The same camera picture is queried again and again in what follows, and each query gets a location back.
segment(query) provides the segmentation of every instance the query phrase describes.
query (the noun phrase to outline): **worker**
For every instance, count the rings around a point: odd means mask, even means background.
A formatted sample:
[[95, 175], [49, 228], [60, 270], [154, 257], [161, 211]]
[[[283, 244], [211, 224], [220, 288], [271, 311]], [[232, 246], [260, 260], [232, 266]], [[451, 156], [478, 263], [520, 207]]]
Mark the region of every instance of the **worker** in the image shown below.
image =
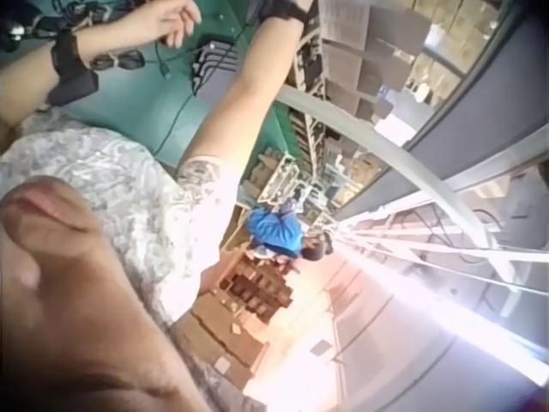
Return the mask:
[[219, 256], [312, 0], [292, 1], [265, 15], [175, 180], [114, 131], [34, 112], [64, 64], [157, 39], [180, 47], [201, 20], [191, 0], [147, 2], [0, 71], [2, 383], [22, 410], [210, 410], [162, 328], [189, 310]]
[[297, 259], [313, 262], [331, 254], [334, 249], [328, 232], [304, 236], [297, 209], [301, 190], [296, 190], [277, 211], [256, 206], [246, 219], [251, 236], [250, 254], [259, 259]]

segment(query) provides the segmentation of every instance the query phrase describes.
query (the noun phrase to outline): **patterned shirt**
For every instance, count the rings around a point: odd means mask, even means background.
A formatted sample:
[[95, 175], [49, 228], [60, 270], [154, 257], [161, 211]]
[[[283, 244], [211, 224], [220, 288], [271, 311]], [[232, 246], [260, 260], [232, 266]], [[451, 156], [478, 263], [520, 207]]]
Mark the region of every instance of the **patterned shirt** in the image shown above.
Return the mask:
[[175, 323], [196, 299], [201, 273], [219, 260], [239, 176], [197, 157], [172, 179], [139, 143], [37, 113], [0, 158], [0, 199], [37, 175], [69, 183], [99, 218], [144, 305], [159, 324]]

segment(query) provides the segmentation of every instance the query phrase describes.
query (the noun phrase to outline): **fluorescent light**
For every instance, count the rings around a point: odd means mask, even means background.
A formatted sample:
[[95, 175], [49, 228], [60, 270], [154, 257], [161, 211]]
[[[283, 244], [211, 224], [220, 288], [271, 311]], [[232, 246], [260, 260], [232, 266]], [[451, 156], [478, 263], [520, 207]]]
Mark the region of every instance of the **fluorescent light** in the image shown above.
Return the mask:
[[424, 309], [446, 330], [472, 343], [514, 368], [538, 386], [549, 382], [549, 366], [536, 359], [520, 343], [522, 339], [466, 307], [435, 295], [419, 281], [404, 277], [379, 262], [359, 255], [341, 243], [335, 247], [349, 261], [368, 270], [368, 274], [391, 293], [411, 306]]

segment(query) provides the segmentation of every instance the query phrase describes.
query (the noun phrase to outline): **black cable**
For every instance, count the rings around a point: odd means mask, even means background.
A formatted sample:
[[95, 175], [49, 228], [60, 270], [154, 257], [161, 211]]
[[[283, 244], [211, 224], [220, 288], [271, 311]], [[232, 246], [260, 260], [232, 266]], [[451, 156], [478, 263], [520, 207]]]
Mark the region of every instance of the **black cable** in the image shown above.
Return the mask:
[[164, 77], [164, 80], [169, 80], [172, 78], [172, 72], [170, 71], [170, 67], [166, 64], [166, 62], [162, 59], [162, 56], [160, 55], [159, 50], [159, 41], [156, 40], [154, 42], [154, 54], [156, 54], [156, 59], [159, 63], [159, 71], [162, 77]]
[[[440, 229], [443, 231], [443, 234], [446, 237], [446, 239], [444, 237], [442, 237], [441, 235], [439, 235], [438, 233], [435, 233], [432, 230], [434, 228], [434, 226], [429, 224], [425, 220], [425, 218], [417, 210], [415, 210], [415, 209], [409, 210], [406, 215], [413, 214], [413, 215], [417, 216], [418, 219], [421, 221], [421, 223], [423, 223], [425, 225], [425, 227], [427, 227], [429, 229], [429, 231], [431, 232], [431, 237], [433, 239], [438, 239], [443, 245], [446, 245], [448, 247], [456, 248], [454, 242], [451, 240], [451, 237], [446, 232], [446, 228], [444, 227], [444, 224], [442, 223], [442, 216], [440, 216], [440, 214], [438, 213], [436, 206], [432, 205], [431, 207], [432, 207], [433, 213], [435, 215], [435, 219], [437, 220], [436, 223], [435, 223], [435, 226], [440, 227]], [[492, 213], [488, 212], [487, 210], [474, 209], [473, 212], [474, 213], [480, 213], [480, 214], [483, 214], [483, 215], [486, 215], [486, 216], [490, 217], [500, 228], [502, 227], [501, 223], [496, 218], [496, 216], [494, 216]], [[465, 239], [465, 232], [462, 231], [462, 237], [461, 237], [461, 240], [460, 240], [461, 244], [463, 243], [464, 239]], [[462, 262], [464, 262], [465, 264], [469, 264], [469, 265], [473, 265], [473, 266], [484, 264], [487, 260], [484, 257], [482, 257], [479, 260], [471, 260], [471, 259], [468, 259], [468, 258], [464, 257], [462, 253], [459, 253], [457, 255], [457, 257], [459, 257], [460, 260]]]

